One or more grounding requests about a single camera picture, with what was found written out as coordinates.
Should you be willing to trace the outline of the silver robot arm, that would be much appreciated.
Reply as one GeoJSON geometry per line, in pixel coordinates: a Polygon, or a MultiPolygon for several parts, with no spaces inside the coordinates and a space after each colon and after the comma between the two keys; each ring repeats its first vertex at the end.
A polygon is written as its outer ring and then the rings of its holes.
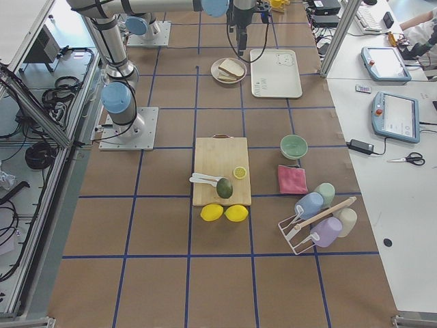
{"type": "Polygon", "coordinates": [[[154,40],[160,33],[160,27],[156,23],[156,16],[152,12],[128,15],[124,24],[130,34],[140,36],[146,40],[154,40]]]}
{"type": "Polygon", "coordinates": [[[107,63],[107,74],[115,80],[126,81],[135,66],[129,61],[119,27],[118,14],[147,14],[155,12],[206,12],[209,16],[227,16],[227,33],[236,32],[236,56],[246,50],[247,27],[254,13],[261,12],[261,1],[69,1],[71,10],[91,23],[94,42],[107,63]]]}

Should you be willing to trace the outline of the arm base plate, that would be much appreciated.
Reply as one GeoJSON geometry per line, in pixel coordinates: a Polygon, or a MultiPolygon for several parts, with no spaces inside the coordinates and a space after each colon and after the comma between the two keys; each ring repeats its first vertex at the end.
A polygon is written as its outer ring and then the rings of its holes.
{"type": "Polygon", "coordinates": [[[104,128],[100,137],[101,151],[153,150],[158,122],[158,107],[139,107],[137,118],[127,132],[120,126],[104,128]]]}
{"type": "Polygon", "coordinates": [[[129,47],[156,48],[159,46],[168,46],[171,31],[170,21],[156,20],[151,25],[147,33],[141,36],[130,34],[127,41],[129,47]]]}

